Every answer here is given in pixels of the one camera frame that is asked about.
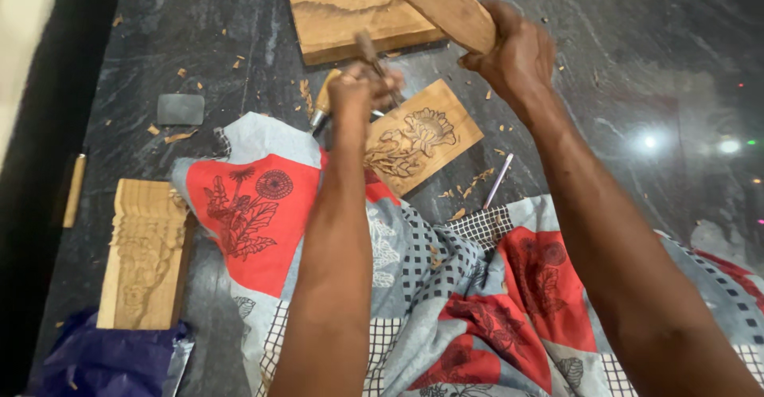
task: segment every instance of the dark granite floor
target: dark granite floor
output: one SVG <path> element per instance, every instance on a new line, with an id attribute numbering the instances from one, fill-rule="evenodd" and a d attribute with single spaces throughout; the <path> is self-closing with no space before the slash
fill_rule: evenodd
<path id="1" fill-rule="evenodd" d="M 564 66 L 555 87 L 649 222 L 764 271 L 764 184 L 754 182 L 764 178 L 762 0 L 509 1 L 532 19 L 549 18 Z M 117 180 L 166 179 L 175 158 L 213 154 L 213 129 L 243 112 L 307 129 L 305 113 L 294 111 L 304 102 L 291 80 L 309 79 L 315 93 L 333 67 L 303 66 L 287 0 L 120 0 L 117 14 L 124 22 L 112 30 L 101 69 L 80 215 L 61 241 L 38 362 L 57 321 L 98 304 Z M 468 200 L 437 195 L 499 167 L 494 148 L 515 154 L 496 204 L 548 192 L 529 133 L 504 103 L 485 100 L 482 79 L 457 68 L 460 52 L 442 42 L 391 61 L 406 74 L 404 95 L 444 78 L 485 133 L 406 197 L 434 222 L 480 207 L 489 184 Z M 237 55 L 246 58 L 238 70 Z M 205 96 L 205 123 L 194 137 L 165 145 L 146 128 L 156 121 L 158 95 L 176 91 Z M 181 395 L 248 393 L 238 352 L 242 325 L 227 291 L 217 249 L 197 235 L 183 313 L 197 345 Z"/>

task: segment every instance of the light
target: light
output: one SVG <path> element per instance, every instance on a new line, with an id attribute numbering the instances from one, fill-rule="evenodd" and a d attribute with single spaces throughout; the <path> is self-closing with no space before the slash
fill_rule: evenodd
<path id="1" fill-rule="evenodd" d="M 738 149 L 740 149 L 740 142 L 734 139 L 725 140 L 724 142 L 721 142 L 719 144 L 719 150 L 726 154 L 732 154 L 733 152 L 737 152 Z"/>

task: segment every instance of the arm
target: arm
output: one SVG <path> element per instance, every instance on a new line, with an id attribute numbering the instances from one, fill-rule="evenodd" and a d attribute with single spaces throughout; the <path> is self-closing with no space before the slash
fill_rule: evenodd
<path id="1" fill-rule="evenodd" d="M 607 340 L 641 395 L 764 395 L 635 204 L 594 156 L 552 89 L 555 46 L 509 5 L 501 34 L 463 65 L 488 80 L 539 149 L 562 237 Z"/>
<path id="2" fill-rule="evenodd" d="M 354 66 L 329 85 L 334 148 L 311 210 L 271 397 L 361 395 L 369 351 L 371 241 L 363 160 L 371 107 L 400 73 Z"/>

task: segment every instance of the wooden board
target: wooden board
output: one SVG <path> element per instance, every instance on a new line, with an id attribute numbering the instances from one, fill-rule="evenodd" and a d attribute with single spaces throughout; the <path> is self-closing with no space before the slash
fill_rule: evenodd
<path id="1" fill-rule="evenodd" d="M 290 0 L 290 4 L 305 64 L 358 56 L 353 35 L 364 28 L 377 51 L 444 38 L 404 0 Z"/>
<path id="2" fill-rule="evenodd" d="M 468 51 L 488 54 L 496 44 L 493 18 L 477 0 L 406 1 Z"/>
<path id="3" fill-rule="evenodd" d="M 482 138 L 441 79 L 371 124 L 364 164 L 401 197 Z"/>
<path id="4" fill-rule="evenodd" d="M 177 325 L 196 223 L 168 182 L 120 179 L 97 326 Z"/>

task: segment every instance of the hand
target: hand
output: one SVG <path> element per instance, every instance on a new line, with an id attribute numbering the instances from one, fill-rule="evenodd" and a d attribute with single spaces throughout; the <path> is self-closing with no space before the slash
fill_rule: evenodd
<path id="1" fill-rule="evenodd" d="M 380 79 L 371 66 L 356 63 L 329 82 L 329 102 L 335 124 L 351 125 L 365 130 L 372 109 L 390 105 L 390 91 L 403 87 L 403 74 L 387 70 Z"/>
<path id="2" fill-rule="evenodd" d="M 540 25 L 522 18 L 509 3 L 482 3 L 496 22 L 499 39 L 491 53 L 470 53 L 459 63 L 485 78 L 528 126 L 530 104 L 540 94 L 553 94 L 555 42 Z"/>

